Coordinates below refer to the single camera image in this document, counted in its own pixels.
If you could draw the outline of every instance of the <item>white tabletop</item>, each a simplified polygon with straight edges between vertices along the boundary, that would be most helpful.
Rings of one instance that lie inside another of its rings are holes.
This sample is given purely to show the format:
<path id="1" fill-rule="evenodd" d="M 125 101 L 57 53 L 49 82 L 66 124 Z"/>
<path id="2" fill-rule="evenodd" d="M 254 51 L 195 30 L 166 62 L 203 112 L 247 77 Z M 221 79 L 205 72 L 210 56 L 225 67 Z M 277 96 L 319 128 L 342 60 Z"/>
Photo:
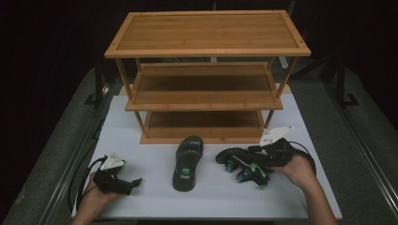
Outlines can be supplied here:
<path id="1" fill-rule="evenodd" d="M 293 95 L 282 94 L 282 101 L 284 109 L 274 113 L 269 128 L 294 127 L 284 137 L 303 144 L 310 151 L 316 164 L 317 178 L 333 213 L 342 218 Z M 283 174 L 271 173 L 268 186 L 260 189 L 253 181 L 238 183 L 236 176 L 240 170 L 226 172 L 224 165 L 215 160 L 217 154 L 226 148 L 246 148 L 257 143 L 205 143 L 203 157 L 196 169 L 194 189 L 188 192 L 174 190 L 172 178 L 178 144 L 140 144 L 141 130 L 133 112 L 124 110 L 126 102 L 125 96 L 116 96 L 112 100 L 91 161 L 116 152 L 126 160 L 118 174 L 119 179 L 131 182 L 143 178 L 143 182 L 133 189 L 130 196 L 112 202 L 102 213 L 103 218 L 278 220 L 308 217 L 301 190 Z"/>

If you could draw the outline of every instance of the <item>black flip flop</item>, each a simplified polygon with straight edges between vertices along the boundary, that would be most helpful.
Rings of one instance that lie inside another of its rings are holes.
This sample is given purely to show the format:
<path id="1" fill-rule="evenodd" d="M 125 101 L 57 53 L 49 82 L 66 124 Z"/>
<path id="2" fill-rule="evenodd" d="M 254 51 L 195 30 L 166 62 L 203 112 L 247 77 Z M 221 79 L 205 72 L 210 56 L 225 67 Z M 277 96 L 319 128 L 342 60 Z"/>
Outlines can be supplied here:
<path id="1" fill-rule="evenodd" d="M 196 183 L 196 166 L 203 155 L 203 141 L 198 136 L 185 139 L 176 150 L 176 167 L 173 174 L 173 188 L 190 191 Z"/>

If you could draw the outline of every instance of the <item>shoe rack shelf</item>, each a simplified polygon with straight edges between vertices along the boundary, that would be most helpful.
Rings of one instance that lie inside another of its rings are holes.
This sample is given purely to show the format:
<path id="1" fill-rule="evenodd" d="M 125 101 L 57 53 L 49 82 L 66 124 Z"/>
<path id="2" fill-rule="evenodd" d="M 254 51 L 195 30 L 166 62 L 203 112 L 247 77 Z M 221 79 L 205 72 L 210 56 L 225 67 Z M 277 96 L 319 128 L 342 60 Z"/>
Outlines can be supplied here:
<path id="1" fill-rule="evenodd" d="M 311 52 L 284 10 L 132 12 L 105 53 L 114 58 L 141 143 L 258 143 L 299 56 Z M 269 57 L 269 62 L 141 63 L 142 58 Z M 291 56 L 277 88 L 277 56 Z M 123 58 L 135 58 L 130 87 Z M 143 122 L 139 112 L 145 111 Z M 266 122 L 262 111 L 269 111 Z"/>

